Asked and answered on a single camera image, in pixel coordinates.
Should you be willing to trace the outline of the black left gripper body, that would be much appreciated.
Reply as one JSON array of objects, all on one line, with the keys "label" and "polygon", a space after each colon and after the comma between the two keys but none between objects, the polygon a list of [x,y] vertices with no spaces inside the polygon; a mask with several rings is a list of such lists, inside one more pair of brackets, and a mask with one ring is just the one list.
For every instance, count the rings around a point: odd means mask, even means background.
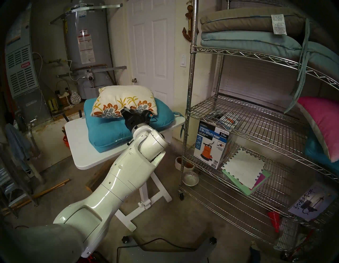
[{"label": "black left gripper body", "polygon": [[125,120],[125,126],[130,132],[135,132],[141,126],[148,126],[150,123],[150,111],[144,110],[142,113],[129,112],[126,109],[121,110],[121,115]]}]

